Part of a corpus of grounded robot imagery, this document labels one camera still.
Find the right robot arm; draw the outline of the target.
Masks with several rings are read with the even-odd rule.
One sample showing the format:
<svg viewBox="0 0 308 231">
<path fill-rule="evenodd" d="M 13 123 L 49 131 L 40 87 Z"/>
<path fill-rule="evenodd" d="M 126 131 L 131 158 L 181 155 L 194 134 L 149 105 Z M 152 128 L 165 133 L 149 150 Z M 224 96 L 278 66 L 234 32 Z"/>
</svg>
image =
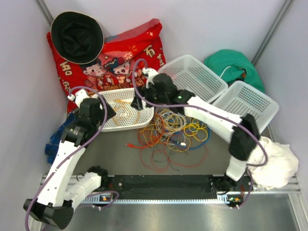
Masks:
<svg viewBox="0 0 308 231">
<path fill-rule="evenodd" d="M 248 166 L 248 159 L 259 145 L 260 133 L 251 114 L 240 116 L 219 109 L 196 96 L 193 92 L 178 89 L 166 74 L 147 74 L 146 84 L 137 86 L 132 80 L 135 99 L 131 106 L 140 109 L 145 102 L 149 107 L 163 107 L 204 122 L 211 130 L 229 143 L 231 155 L 225 173 L 225 186 L 237 190 Z"/>
</svg>

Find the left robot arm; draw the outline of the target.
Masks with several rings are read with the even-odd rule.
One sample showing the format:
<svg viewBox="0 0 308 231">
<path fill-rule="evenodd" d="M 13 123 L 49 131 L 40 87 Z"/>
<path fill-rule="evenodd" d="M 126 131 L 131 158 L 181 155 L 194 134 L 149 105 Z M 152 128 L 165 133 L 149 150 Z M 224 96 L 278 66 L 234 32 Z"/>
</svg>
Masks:
<svg viewBox="0 0 308 231">
<path fill-rule="evenodd" d="M 56 158 L 40 192 L 24 202 L 28 217 L 63 230 L 87 196 L 96 189 L 108 188 L 108 172 L 99 166 L 90 167 L 71 188 L 68 183 L 88 144 L 101 131 L 99 126 L 115 115 L 103 96 L 86 97 L 80 102 L 76 120 L 64 128 Z"/>
</svg>

